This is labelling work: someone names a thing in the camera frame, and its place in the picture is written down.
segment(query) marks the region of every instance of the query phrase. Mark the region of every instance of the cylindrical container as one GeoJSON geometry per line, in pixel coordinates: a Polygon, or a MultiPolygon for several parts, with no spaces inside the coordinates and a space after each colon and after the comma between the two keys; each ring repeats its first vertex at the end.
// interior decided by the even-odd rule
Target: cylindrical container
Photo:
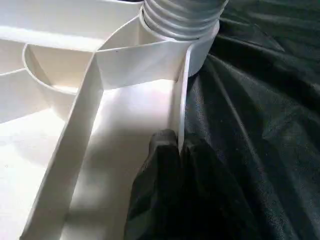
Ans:
{"type": "Polygon", "coordinates": [[[176,40],[196,40],[212,30],[228,0],[145,0],[149,28],[176,40]]]}

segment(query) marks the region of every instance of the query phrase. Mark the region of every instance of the gray ribbed pipe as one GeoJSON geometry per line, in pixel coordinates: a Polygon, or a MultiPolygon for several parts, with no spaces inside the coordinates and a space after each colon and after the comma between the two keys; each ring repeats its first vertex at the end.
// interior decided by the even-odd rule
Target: gray ribbed pipe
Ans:
{"type": "Polygon", "coordinates": [[[195,40],[219,20],[228,0],[145,0],[143,17],[155,32],[176,40],[195,40]]]}

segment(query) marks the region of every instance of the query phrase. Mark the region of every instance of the black cloth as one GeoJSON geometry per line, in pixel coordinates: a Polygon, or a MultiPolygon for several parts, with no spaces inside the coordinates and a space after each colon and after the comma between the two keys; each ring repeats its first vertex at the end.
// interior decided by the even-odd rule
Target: black cloth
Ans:
{"type": "Polygon", "coordinates": [[[131,192],[125,240],[261,240],[237,180],[189,134],[181,158],[172,130],[155,134],[131,192]]]}
{"type": "Polygon", "coordinates": [[[234,175],[263,239],[320,239],[320,1],[230,1],[186,131],[234,175]]]}
{"type": "Polygon", "coordinates": [[[152,138],[125,239],[320,239],[319,104],[320,1],[230,0],[181,156],[152,138]]]}

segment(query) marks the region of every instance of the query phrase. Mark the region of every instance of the white plastic tray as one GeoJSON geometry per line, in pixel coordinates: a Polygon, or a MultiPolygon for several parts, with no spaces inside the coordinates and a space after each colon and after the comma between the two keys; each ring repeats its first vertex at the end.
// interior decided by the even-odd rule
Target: white plastic tray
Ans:
{"type": "Polygon", "coordinates": [[[188,76],[219,23],[181,42],[152,32],[141,3],[2,5],[0,239],[122,239],[150,137],[170,128],[181,146],[188,76]]]}

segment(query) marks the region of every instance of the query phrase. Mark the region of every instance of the plastic compartment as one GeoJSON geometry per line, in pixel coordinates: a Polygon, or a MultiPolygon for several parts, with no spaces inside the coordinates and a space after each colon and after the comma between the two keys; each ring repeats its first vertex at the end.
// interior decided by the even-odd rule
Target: plastic compartment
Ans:
{"type": "Polygon", "coordinates": [[[1,5],[0,239],[22,234],[93,52],[136,17],[141,5],[109,0],[1,5]]]}
{"type": "Polygon", "coordinates": [[[92,52],[27,45],[24,65],[38,83],[50,107],[64,120],[68,119],[92,52]]]}
{"type": "Polygon", "coordinates": [[[114,0],[6,1],[0,8],[0,39],[95,51],[137,16],[141,5],[114,0]]]}
{"type": "Polygon", "coordinates": [[[149,140],[170,128],[182,145],[188,76],[218,30],[197,42],[162,40],[93,55],[21,240],[122,239],[149,140]]]}
{"type": "Polygon", "coordinates": [[[24,68],[24,43],[0,40],[0,238],[26,223],[64,121],[24,68]]]}
{"type": "Polygon", "coordinates": [[[29,213],[21,240],[121,239],[151,135],[173,129],[181,146],[188,76],[219,23],[175,41],[146,26],[141,5],[0,9],[0,237],[17,239],[29,213]]]}

